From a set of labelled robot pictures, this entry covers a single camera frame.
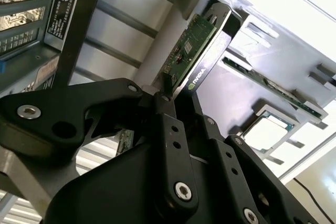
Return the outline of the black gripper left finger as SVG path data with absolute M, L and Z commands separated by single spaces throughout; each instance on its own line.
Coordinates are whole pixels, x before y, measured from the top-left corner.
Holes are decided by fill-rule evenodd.
M 164 85 L 150 95 L 121 78 L 3 97 L 1 170 L 37 210 L 46 210 L 80 177 L 75 156 L 82 146 L 133 130 L 136 147 L 150 145 L 159 189 L 154 204 L 162 210 L 195 210 L 198 196 L 184 126 L 170 91 Z

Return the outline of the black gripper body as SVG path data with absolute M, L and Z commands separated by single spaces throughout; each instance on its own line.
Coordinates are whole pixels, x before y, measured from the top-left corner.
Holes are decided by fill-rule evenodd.
M 199 205 L 189 220 L 158 213 L 150 145 L 142 144 L 64 186 L 48 207 L 46 223 L 235 223 L 210 165 L 193 157 L 191 163 Z

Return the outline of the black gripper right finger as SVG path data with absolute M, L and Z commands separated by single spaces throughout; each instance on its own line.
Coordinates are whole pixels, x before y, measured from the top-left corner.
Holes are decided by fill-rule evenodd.
M 317 223 L 238 136 L 223 137 L 196 94 L 178 95 L 190 154 L 206 162 L 207 190 L 219 223 Z

